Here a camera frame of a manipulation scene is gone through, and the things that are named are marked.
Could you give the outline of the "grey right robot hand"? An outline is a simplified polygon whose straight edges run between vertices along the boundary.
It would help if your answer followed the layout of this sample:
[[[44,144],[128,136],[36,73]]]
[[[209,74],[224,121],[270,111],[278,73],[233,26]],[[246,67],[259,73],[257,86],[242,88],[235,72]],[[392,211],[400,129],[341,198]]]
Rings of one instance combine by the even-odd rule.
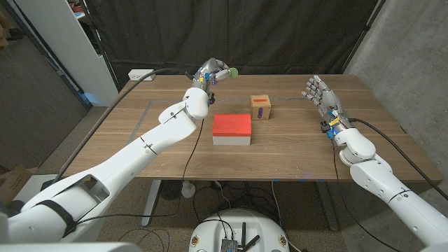
[[[339,97],[317,75],[306,82],[306,92],[302,95],[311,101],[323,118],[322,130],[333,136],[343,130],[354,127],[347,118],[346,111]]]

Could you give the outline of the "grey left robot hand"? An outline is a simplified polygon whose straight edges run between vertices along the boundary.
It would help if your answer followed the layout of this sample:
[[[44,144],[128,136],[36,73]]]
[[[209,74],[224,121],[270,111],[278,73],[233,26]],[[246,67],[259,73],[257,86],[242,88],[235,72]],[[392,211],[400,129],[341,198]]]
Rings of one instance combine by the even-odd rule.
[[[212,57],[196,71],[193,76],[192,88],[200,88],[208,92],[210,85],[215,85],[218,81],[223,81],[229,77],[234,78],[234,73],[233,68]]]

